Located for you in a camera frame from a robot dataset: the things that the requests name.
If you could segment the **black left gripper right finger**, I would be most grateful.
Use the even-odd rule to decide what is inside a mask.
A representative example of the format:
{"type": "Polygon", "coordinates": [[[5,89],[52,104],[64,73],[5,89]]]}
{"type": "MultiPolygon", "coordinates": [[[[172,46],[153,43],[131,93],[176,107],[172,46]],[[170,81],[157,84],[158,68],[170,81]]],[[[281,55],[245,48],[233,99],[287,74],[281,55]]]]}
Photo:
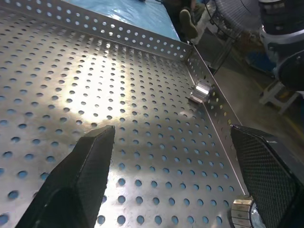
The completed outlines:
{"type": "Polygon", "coordinates": [[[276,136],[231,126],[231,138],[249,195],[267,228],[304,226],[304,163],[276,136]]]}

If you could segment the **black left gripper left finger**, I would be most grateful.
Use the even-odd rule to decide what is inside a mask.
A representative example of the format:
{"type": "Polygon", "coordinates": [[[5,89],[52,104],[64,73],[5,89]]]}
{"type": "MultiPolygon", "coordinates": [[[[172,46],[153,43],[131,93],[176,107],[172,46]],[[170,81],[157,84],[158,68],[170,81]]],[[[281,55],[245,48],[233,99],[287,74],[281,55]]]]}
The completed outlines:
{"type": "Polygon", "coordinates": [[[82,136],[48,175],[18,228],[93,228],[107,185],[115,127],[82,136]]]}

